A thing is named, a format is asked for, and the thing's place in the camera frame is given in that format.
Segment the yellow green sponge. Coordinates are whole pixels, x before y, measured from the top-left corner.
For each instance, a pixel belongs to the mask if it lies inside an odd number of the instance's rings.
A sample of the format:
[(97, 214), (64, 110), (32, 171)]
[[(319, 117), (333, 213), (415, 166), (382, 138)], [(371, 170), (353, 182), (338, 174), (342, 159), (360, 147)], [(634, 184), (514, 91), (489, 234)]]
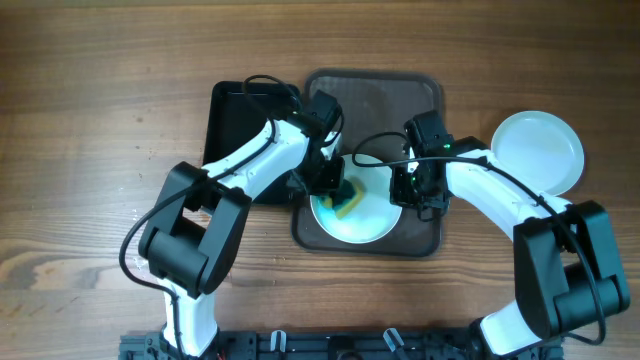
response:
[(359, 179), (344, 179), (335, 192), (322, 198), (321, 205), (341, 220), (361, 202), (364, 193), (365, 186)]

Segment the white plate back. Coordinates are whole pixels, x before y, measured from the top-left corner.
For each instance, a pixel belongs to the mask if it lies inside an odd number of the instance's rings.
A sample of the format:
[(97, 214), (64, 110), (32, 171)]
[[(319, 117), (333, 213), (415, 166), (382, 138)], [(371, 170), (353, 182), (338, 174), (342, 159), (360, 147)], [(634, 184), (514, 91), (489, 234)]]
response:
[(360, 201), (342, 219), (322, 205), (320, 197), (310, 198), (311, 211), (320, 227), (331, 237), (349, 244), (367, 244), (391, 232), (402, 208), (390, 202), (389, 167), (365, 168), (353, 164), (350, 154), (342, 156), (344, 177), (362, 190)]

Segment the white plate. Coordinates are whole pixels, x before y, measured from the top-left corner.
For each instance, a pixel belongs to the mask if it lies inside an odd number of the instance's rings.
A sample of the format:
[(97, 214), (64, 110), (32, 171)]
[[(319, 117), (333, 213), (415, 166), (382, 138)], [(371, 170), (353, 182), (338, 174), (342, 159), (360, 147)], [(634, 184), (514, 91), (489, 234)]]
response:
[(344, 177), (362, 190), (360, 201), (342, 219), (322, 205), (320, 197), (310, 198), (311, 211), (320, 227), (331, 237), (349, 244), (367, 244), (391, 232), (402, 208), (390, 202), (389, 167), (365, 168), (353, 164), (350, 154), (342, 156)]
[(491, 149), (510, 173), (550, 195), (568, 192), (585, 168), (582, 143), (561, 118), (543, 111), (522, 111), (496, 129)]

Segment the white plate front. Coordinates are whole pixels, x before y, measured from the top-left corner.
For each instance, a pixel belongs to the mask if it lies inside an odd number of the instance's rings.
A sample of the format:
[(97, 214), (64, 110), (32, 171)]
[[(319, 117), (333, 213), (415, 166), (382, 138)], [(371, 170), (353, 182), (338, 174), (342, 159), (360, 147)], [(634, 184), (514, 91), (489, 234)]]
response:
[(550, 195), (568, 192), (585, 168), (582, 143), (561, 118), (543, 111), (522, 111), (496, 129), (491, 149), (510, 173)]

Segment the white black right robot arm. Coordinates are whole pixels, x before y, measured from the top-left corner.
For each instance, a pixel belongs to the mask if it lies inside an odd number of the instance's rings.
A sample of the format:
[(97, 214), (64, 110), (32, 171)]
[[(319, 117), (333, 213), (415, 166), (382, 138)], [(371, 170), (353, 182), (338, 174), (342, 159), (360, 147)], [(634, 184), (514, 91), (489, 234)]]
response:
[(472, 325), (469, 355), (509, 358), (626, 311), (631, 293), (607, 211), (594, 201), (572, 204), (535, 188), (501, 164), (474, 137), (407, 136), (407, 159), (391, 166), (392, 202), (435, 217), (463, 199), (512, 241), (515, 298)]

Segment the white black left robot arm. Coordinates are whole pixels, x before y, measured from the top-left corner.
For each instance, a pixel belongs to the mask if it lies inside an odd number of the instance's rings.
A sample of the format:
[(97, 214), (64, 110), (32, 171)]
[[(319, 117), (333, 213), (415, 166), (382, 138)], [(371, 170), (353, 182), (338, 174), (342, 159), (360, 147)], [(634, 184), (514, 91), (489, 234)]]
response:
[(295, 110), (267, 120), (217, 161), (169, 171), (154, 207), (126, 236), (140, 237), (138, 253), (155, 278), (149, 286), (165, 295), (161, 355), (213, 356), (215, 292), (235, 261), (253, 201), (288, 173), (308, 194), (335, 194), (345, 182), (335, 151), (343, 124), (341, 113)]

